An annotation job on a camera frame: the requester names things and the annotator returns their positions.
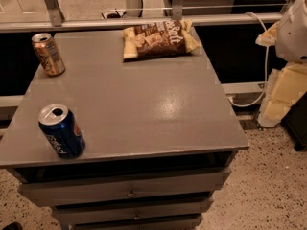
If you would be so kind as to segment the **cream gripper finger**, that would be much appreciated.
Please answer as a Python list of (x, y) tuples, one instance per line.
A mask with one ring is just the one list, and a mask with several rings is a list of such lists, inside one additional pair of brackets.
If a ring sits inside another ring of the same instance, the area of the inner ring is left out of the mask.
[(288, 62), (282, 70), (272, 69), (257, 122), (261, 127), (275, 127), (306, 92), (306, 63)]
[(264, 31), (256, 38), (256, 43), (260, 46), (274, 46), (278, 26), (279, 22), (271, 25), (266, 31)]

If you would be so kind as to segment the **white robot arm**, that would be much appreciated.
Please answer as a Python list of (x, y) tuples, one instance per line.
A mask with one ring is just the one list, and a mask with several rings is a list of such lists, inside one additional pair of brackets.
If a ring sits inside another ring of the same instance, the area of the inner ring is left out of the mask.
[(262, 127), (275, 127), (307, 92), (307, 0), (295, 0), (256, 43), (274, 45), (276, 55), (287, 61), (269, 74), (257, 118)]

